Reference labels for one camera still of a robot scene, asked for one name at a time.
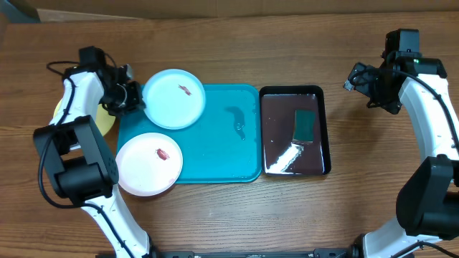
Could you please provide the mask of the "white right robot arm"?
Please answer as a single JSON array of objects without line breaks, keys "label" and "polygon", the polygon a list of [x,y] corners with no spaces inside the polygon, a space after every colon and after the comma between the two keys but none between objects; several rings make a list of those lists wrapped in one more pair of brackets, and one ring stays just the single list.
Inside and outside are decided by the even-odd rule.
[{"label": "white right robot arm", "polygon": [[420,33],[387,33],[383,63],[354,65],[344,88],[369,98],[368,108],[396,115],[406,108],[421,164],[398,193],[396,216],[358,236],[345,257],[412,257],[432,247],[454,257],[438,242],[458,237],[458,117],[450,101],[447,72],[439,59],[423,57]]}]

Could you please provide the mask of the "green scouring sponge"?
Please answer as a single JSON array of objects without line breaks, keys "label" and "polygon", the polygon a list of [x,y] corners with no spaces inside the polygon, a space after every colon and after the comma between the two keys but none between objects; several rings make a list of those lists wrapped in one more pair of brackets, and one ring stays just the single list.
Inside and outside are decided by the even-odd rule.
[{"label": "green scouring sponge", "polygon": [[314,123],[316,114],[310,110],[296,110],[293,140],[312,143],[314,140]]}]

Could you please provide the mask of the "yellow plate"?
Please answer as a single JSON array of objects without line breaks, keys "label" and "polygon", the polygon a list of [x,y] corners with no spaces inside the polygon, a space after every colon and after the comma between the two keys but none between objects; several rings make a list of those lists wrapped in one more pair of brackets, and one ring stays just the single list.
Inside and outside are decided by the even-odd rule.
[{"label": "yellow plate", "polygon": [[101,104],[95,105],[92,100],[75,100],[68,111],[67,116],[62,121],[62,124],[71,123],[76,118],[90,115],[94,120],[100,134],[105,136],[113,127],[115,116],[109,115]]}]

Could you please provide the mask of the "light blue plate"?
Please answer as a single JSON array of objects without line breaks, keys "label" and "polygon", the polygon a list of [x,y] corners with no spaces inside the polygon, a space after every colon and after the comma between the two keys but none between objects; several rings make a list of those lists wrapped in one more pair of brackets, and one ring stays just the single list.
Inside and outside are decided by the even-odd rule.
[{"label": "light blue plate", "polygon": [[145,114],[155,125],[180,130],[194,124],[206,105],[201,81],[179,69],[163,70],[153,75],[142,89]]}]

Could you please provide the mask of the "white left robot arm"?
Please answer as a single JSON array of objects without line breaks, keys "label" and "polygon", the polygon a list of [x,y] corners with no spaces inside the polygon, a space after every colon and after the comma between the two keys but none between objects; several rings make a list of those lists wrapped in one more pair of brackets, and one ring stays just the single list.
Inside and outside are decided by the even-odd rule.
[{"label": "white left robot arm", "polygon": [[34,131],[38,184],[59,209],[82,209],[111,243],[114,257],[159,257],[150,236],[133,218],[118,186],[115,157],[98,129],[98,107],[120,117],[143,110],[141,86],[129,64],[118,66],[102,49],[80,49],[60,73],[64,87],[57,115]]}]

